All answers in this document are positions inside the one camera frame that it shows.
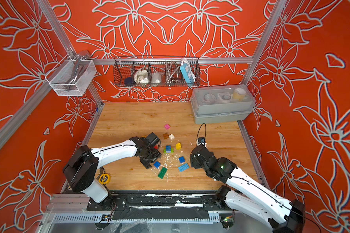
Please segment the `dark blue lego brick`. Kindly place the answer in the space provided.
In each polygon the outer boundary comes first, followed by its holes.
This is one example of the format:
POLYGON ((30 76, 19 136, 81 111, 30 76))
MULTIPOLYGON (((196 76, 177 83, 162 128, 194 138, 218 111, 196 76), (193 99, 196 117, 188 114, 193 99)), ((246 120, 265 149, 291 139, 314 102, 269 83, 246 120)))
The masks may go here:
POLYGON ((179 162, 180 162, 180 163, 184 163, 184 162, 185 162, 185 158, 184 158, 183 156, 180 157, 180 158, 179 158, 179 162))

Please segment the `blue lego brick square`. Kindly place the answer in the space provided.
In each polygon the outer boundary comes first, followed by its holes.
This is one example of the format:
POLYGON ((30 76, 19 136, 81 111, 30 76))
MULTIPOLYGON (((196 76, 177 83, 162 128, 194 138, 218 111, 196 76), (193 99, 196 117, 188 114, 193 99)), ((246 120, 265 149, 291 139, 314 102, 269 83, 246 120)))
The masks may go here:
POLYGON ((159 169, 160 166, 161 166, 161 163, 156 161, 153 165, 154 165, 155 168, 159 169))

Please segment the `dark green lego plate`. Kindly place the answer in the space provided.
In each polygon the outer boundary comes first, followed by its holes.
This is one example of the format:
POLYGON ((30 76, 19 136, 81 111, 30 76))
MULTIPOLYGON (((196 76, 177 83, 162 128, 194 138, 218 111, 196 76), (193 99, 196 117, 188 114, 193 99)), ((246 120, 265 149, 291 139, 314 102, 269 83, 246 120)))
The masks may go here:
POLYGON ((164 176, 166 175, 167 171, 168 171, 168 169, 167 169, 166 167, 162 167, 161 170, 160 170, 160 172, 159 172, 159 174, 158 174, 158 177, 159 177, 160 179, 163 179, 164 176))

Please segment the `lime green lego brick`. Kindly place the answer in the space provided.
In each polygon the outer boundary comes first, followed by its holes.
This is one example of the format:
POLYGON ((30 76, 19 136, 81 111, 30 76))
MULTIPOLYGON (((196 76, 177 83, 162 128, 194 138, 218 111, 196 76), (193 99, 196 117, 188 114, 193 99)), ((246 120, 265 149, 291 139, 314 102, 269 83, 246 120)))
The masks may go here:
POLYGON ((173 148, 171 148, 170 150, 163 149, 163 152, 164 153, 174 153, 174 149, 173 148))

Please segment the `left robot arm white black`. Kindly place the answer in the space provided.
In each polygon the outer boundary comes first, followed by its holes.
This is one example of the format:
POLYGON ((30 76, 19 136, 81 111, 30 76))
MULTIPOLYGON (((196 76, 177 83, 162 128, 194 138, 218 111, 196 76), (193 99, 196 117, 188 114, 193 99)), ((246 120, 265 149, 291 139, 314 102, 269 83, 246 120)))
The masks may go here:
POLYGON ((160 145, 161 140, 155 133, 102 148, 91 149, 84 145, 69 159, 63 174, 73 192, 84 193, 95 203, 102 203, 111 200, 111 193, 95 179, 96 172, 107 164, 130 157, 138 157, 149 169, 161 157, 160 145))

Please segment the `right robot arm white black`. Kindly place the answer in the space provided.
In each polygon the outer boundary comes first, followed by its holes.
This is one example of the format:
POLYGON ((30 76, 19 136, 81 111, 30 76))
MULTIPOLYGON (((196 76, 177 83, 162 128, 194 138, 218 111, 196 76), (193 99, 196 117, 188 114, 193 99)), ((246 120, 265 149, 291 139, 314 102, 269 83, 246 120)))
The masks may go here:
POLYGON ((305 225, 305 205, 290 201, 265 188, 225 157, 216 158, 204 145, 190 154, 191 166, 223 183, 215 202, 242 212, 264 224, 274 233, 301 233, 305 225))

